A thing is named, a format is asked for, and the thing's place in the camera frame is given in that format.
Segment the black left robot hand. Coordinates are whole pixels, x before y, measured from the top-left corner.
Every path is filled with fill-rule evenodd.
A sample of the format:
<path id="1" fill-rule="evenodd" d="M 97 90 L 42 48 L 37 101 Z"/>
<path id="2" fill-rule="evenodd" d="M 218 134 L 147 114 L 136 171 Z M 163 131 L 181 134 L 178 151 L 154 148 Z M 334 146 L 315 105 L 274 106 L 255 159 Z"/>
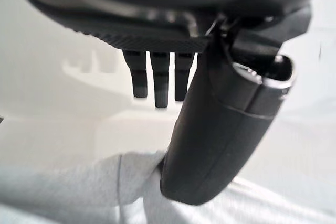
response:
<path id="1" fill-rule="evenodd" d="M 283 43 L 307 32 L 311 0 L 28 0 L 55 22 L 123 51 L 133 94 L 168 105 L 170 53 L 183 103 L 161 169 L 171 200 L 216 197 L 251 157 L 296 79 Z"/>

